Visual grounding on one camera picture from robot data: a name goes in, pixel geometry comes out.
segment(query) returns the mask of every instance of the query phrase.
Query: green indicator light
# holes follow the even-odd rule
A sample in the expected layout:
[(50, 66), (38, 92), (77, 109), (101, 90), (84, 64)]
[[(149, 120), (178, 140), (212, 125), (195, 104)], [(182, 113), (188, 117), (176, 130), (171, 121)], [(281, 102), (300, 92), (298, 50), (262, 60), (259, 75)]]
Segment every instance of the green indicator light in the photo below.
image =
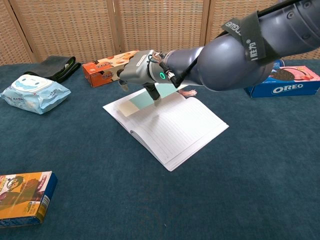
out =
[(166, 79), (166, 75), (163, 72), (160, 72), (160, 78)]

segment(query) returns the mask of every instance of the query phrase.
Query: oreo box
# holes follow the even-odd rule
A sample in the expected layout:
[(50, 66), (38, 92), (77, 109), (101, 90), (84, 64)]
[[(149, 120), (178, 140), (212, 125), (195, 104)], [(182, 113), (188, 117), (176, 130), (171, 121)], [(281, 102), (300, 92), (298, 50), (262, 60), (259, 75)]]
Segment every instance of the oreo box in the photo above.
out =
[(0, 228), (43, 223), (56, 184), (52, 171), (0, 175)]
[(314, 95), (320, 87), (320, 76), (306, 66), (274, 67), (269, 77), (245, 91), (251, 98)]

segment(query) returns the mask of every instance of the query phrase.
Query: woven panel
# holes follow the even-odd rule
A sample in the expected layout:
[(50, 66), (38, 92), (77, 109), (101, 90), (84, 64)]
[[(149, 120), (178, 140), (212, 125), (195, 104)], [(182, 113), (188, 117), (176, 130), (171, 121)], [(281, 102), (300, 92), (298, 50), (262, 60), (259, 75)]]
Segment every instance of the woven panel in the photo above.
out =
[(107, 0), (16, 0), (40, 58), (75, 56), (88, 62), (115, 53)]
[(304, 54), (287, 56), (284, 59), (320, 59), (320, 48)]
[[(210, 15), (213, 15), (210, 39), (212, 40), (218, 36), (223, 31), (221, 25), (231, 18), (237, 17), (241, 19), (256, 10), (263, 10), (277, 2), (276, 0), (214, 0), (214, 8), (209, 13), (209, 18)], [(288, 56), (285, 59), (320, 59), (320, 49), (309, 53)]]
[(126, 51), (199, 46), (203, 0), (118, 0), (118, 4)]
[(4, 0), (0, 0), (0, 9), (0, 66), (31, 63), (28, 52), (5, 7)]

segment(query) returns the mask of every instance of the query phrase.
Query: snack box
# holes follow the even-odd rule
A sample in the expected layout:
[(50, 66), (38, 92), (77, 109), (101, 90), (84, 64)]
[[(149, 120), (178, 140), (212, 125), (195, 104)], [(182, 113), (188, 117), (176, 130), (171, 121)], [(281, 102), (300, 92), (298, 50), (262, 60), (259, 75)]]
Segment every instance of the snack box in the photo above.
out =
[(274, 68), (257, 86), (245, 88), (251, 98), (314, 95), (320, 87), (320, 76), (306, 66)]
[(52, 171), (0, 175), (0, 228), (43, 223), (57, 181)]
[(115, 56), (88, 62), (82, 65), (85, 78), (93, 88), (119, 79), (117, 71), (124, 68), (138, 51), (128, 51)]

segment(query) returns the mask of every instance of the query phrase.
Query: orange snack box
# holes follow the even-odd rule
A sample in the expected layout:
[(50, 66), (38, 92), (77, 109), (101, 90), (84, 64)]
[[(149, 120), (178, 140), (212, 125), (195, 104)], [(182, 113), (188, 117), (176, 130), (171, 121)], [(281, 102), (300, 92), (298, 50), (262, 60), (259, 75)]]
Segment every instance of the orange snack box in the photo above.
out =
[(0, 175), (0, 228), (43, 223), (57, 181), (52, 171)]
[(115, 56), (109, 56), (93, 62), (82, 65), (85, 78), (93, 88), (111, 83), (119, 79), (117, 71), (123, 69), (138, 51), (128, 51)]

